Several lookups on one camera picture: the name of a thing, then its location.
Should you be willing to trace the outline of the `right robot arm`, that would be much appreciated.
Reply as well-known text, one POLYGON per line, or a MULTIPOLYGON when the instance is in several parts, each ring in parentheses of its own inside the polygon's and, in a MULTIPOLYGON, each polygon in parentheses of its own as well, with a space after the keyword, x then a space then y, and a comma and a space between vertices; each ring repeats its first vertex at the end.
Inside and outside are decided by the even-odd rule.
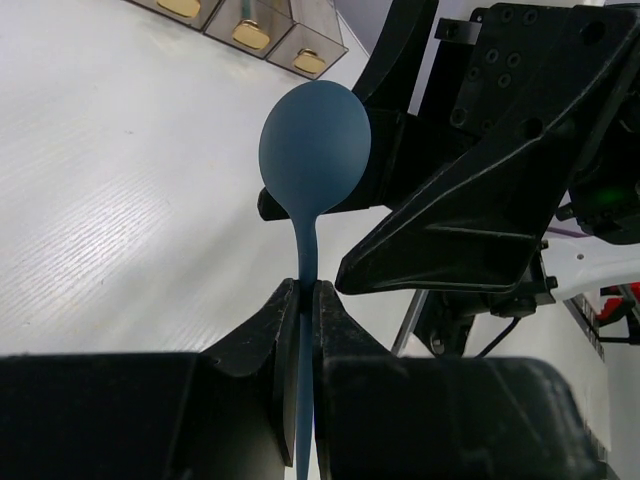
POLYGON ((389 214, 339 290, 430 290, 459 323, 637 280, 638 5, 437 9, 393 2, 354 85, 373 143, 338 210, 389 214))

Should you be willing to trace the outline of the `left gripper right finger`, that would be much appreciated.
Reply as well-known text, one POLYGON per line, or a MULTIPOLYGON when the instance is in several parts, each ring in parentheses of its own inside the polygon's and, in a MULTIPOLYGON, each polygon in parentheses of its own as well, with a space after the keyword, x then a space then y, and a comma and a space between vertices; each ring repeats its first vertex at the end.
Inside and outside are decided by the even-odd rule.
POLYGON ((315 440, 323 479, 397 479, 398 359, 346 311, 333 285, 313 293, 315 440))

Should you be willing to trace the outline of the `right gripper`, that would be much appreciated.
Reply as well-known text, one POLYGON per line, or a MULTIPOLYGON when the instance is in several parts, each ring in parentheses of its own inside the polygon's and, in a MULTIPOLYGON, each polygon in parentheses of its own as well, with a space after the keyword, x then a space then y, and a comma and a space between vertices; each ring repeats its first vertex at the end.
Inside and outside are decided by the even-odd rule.
POLYGON ((573 295, 542 244, 553 219, 637 256, 639 8, 439 5, 392 3, 353 87, 369 163, 330 211, 391 209, 337 288, 432 289, 418 336, 459 356, 478 314, 517 322, 573 295))

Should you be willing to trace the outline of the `blue spoon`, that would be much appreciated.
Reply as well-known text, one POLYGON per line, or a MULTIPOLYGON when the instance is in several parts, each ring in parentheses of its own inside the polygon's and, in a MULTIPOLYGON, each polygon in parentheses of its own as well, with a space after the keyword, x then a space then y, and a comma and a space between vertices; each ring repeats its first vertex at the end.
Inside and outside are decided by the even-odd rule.
POLYGON ((307 478, 314 400, 312 301, 318 279, 317 218, 353 192, 367 167, 371 127, 362 102, 346 87, 317 80, 285 94, 269 113, 259 142, 267 192, 292 221, 301 289, 294 468, 307 478))

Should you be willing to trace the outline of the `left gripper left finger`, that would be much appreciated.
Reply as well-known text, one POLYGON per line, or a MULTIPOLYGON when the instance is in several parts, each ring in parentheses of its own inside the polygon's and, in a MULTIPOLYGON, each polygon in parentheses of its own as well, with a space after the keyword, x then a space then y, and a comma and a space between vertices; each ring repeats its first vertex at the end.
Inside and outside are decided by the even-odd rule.
POLYGON ((264 306, 201 352, 215 372, 212 420, 225 468, 294 462, 301 290, 285 279, 264 306))

